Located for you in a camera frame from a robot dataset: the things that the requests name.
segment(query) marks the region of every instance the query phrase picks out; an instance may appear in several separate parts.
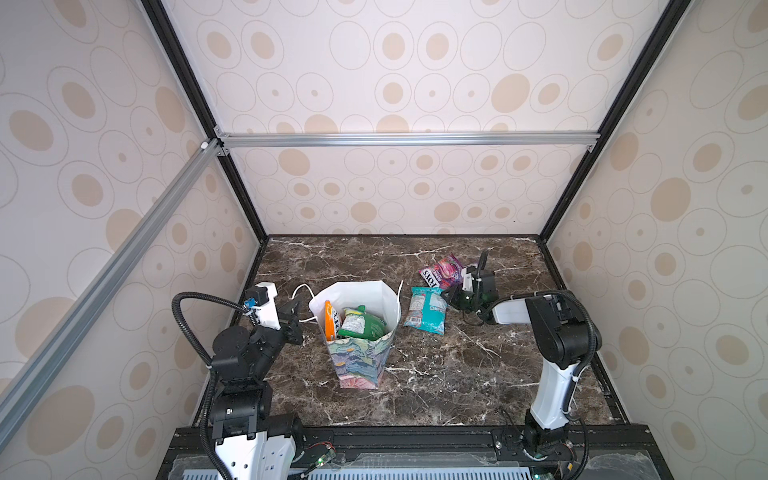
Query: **red wire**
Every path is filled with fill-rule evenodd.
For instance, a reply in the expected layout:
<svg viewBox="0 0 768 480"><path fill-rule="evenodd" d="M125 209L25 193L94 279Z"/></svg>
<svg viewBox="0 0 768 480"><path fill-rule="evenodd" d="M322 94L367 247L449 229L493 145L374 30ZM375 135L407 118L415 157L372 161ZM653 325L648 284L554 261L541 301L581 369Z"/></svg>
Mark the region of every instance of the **red wire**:
<svg viewBox="0 0 768 480"><path fill-rule="evenodd" d="M336 451L336 447L334 447L333 443L331 443L331 442L317 442L315 445L312 445L309 448L310 449L314 449L318 445L325 445L326 447L328 447L329 450L333 450L334 452Z"/></svg>

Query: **snack bag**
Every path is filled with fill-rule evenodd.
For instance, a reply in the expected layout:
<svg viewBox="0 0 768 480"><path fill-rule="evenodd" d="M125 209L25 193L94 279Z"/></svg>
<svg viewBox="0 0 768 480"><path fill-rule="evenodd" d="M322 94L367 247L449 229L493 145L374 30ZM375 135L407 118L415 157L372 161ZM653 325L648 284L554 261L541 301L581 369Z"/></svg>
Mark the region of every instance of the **snack bag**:
<svg viewBox="0 0 768 480"><path fill-rule="evenodd" d="M385 333L384 320L371 313L366 313L364 305L358 306L356 309L344 309L344 323L338 331L339 336L351 336L373 342L383 337Z"/></svg>
<svg viewBox="0 0 768 480"><path fill-rule="evenodd" d="M422 268L419 273L431 288L447 290L463 281L462 268L462 263L453 256L453 253L450 253L435 265Z"/></svg>
<svg viewBox="0 0 768 480"><path fill-rule="evenodd" d="M445 333L445 309L447 304L440 297L439 288L411 287L411 306L404 325L412 326L425 332Z"/></svg>
<svg viewBox="0 0 768 480"><path fill-rule="evenodd" d="M326 300L326 340L332 342L336 339L336 332L341 328L341 316L333 308L331 302Z"/></svg>

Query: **ventilation grille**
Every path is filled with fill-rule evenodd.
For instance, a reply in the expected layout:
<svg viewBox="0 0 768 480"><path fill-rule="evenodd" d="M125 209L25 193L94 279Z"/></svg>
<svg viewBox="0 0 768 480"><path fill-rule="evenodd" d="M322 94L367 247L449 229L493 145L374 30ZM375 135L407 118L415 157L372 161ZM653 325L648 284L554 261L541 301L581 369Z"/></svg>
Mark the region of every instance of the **ventilation grille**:
<svg viewBox="0 0 768 480"><path fill-rule="evenodd" d="M216 470L186 470L184 480L217 480ZM308 480L531 480L526 467L321 469Z"/></svg>
<svg viewBox="0 0 768 480"><path fill-rule="evenodd" d="M216 470L184 470L182 480L217 480L219 472Z"/></svg>

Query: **orange snack package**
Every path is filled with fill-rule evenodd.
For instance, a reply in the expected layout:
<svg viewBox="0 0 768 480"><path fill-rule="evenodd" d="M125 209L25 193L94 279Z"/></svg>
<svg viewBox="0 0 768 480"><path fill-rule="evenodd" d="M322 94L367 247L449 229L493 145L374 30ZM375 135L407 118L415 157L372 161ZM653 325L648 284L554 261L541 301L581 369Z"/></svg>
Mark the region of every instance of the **orange snack package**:
<svg viewBox="0 0 768 480"><path fill-rule="evenodd" d="M326 300L326 340L332 342L336 339L336 332L341 328L341 316L333 308L331 302Z"/></svg>

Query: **black frame edge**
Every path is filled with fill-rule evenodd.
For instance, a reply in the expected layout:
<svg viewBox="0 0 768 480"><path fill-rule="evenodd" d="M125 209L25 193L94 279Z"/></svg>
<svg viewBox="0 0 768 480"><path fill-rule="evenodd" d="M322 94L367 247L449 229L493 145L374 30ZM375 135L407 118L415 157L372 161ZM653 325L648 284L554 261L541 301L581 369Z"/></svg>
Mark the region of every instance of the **black frame edge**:
<svg viewBox="0 0 768 480"><path fill-rule="evenodd" d="M197 78L194 75L187 55L184 53L184 49L181 46L178 36L174 30L173 25L170 23L168 13L163 6L161 0L141 0L141 4L144 6L144 10L147 13L147 17L157 33L157 37L160 39L160 43L163 45L165 55L168 57L171 66L176 72L176 76L181 83L181 87L187 94L189 102L192 104L194 113L196 114L200 124L203 126L203 131L208 138L216 138L219 145L222 145L221 139L219 139L216 133L216 119L211 113L210 107L205 100L203 90L200 88L200 84L197 82ZM256 208L253 206L253 202L250 199L243 178L237 171L232 157L226 149L223 149L226 153L224 156L219 157L224 173L227 175L227 180L232 186L232 190L237 197L237 201L245 213L245 217L248 219L253 232L259 239L259 242L266 242L266 231L264 225L261 223Z"/></svg>
<svg viewBox="0 0 768 480"><path fill-rule="evenodd" d="M264 255L266 255L266 246L269 244L269 242L269 237L267 237L263 242L259 242L259 250L256 251L256 256L253 258L253 264L251 264L250 270L248 270L248 276L246 276L245 284L243 285L243 291L240 292L240 299L238 303L245 301L245 291L253 284L253 281L256 279L256 275L259 273L261 260L264 260ZM237 321L240 319L240 317L240 312L232 312L232 318L230 319L229 326L237 324Z"/></svg>
<svg viewBox="0 0 768 480"><path fill-rule="evenodd" d="M509 457L507 447L496 450L494 439L503 432L504 425L468 425L468 426L306 426L304 435L307 442L330 440L337 450L348 460L357 458L361 453L460 453L495 455L500 462L513 459L521 466L536 468L541 462L524 457L519 447L512 447L508 452L517 455ZM595 452L623 452L634 454L645 451L654 463L660 478L673 480L672 473L664 459L655 438L647 425L587 425L589 429L590 450ZM576 445L576 455L581 457L584 437L579 428L569 432L571 441ZM314 453L293 463L294 467L307 467L315 456ZM203 455L197 428L176 429L174 437L165 452L157 473L157 480L166 480L177 457ZM546 468L554 469L553 461L544 461Z"/></svg>
<svg viewBox="0 0 768 480"><path fill-rule="evenodd" d="M581 188L581 185L586 181L594 162L600 157L603 149L611 139L621 118L629 108L635 95L639 92L643 81L656 63L659 54L664 49L667 40L677 27L677 23L683 17L683 14L690 3L691 0L670 0L667 7L664 9L664 12L659 17L659 21L656 23L654 30L645 42L643 50L632 66L632 69L627 76L627 80L624 82L624 85L621 86L621 90L619 90L614 103L611 105L611 108L608 109L608 113L605 115L605 118L598 129L600 138L597 143L595 143L592 150L587 151L582 157L571 180L568 181L568 185L560 196L557 205L555 205L551 215L547 219L547 223L541 230L539 236L544 243L549 241L549 238L554 233L560 220L562 220L565 215L566 210L576 197L579 188Z"/></svg>
<svg viewBox="0 0 768 480"><path fill-rule="evenodd" d="M554 259L549 252L547 244L540 237L537 237L536 244L538 245L538 249L541 251L541 257L544 259L547 270L549 270L550 275L552 275L555 286L558 289L568 288L565 285L565 281L563 281L563 277L560 274L560 270L558 269L557 264L554 262ZM590 366L592 367L594 377L600 384L600 389L603 392L603 398L605 398L608 409L611 411L611 416L616 422L628 425L630 421L629 417L627 416L627 411L624 409L624 406L621 405L621 400L619 400L616 389L614 389L614 384L608 377L608 372L605 369L605 365L603 365L603 361L599 356L595 356L592 359Z"/></svg>
<svg viewBox="0 0 768 480"><path fill-rule="evenodd" d="M311 238L311 237L339 237L339 238L512 238L523 240L536 240L538 235L535 233L530 235L494 235L493 233L474 233L474 234L460 234L453 233L450 235L441 234L422 234L422 233L273 233L270 238Z"/></svg>

